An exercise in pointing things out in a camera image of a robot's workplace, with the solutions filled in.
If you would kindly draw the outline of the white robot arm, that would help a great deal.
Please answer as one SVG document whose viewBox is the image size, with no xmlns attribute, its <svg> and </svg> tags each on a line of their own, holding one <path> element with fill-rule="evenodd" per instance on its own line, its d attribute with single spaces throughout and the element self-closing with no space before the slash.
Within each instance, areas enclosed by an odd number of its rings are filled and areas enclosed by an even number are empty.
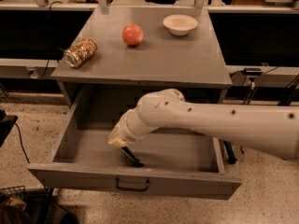
<svg viewBox="0 0 299 224">
<path fill-rule="evenodd" d="M 176 89 L 143 95 L 121 116 L 108 143 L 128 147 L 160 128 L 186 129 L 287 161 L 299 159 L 296 106 L 195 104 Z"/>
</svg>

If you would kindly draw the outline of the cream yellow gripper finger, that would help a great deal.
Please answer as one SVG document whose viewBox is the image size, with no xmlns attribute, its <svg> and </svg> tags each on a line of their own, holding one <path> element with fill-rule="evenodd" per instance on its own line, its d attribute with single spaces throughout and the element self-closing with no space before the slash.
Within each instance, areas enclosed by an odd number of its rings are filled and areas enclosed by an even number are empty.
<svg viewBox="0 0 299 224">
<path fill-rule="evenodd" d="M 119 134 L 119 128 L 118 127 L 115 127 L 109 137 L 108 137 L 108 143 L 114 147 L 119 147 L 119 148 L 122 148 L 122 147 L 127 147 L 128 146 L 128 143 L 123 140 Z"/>
</svg>

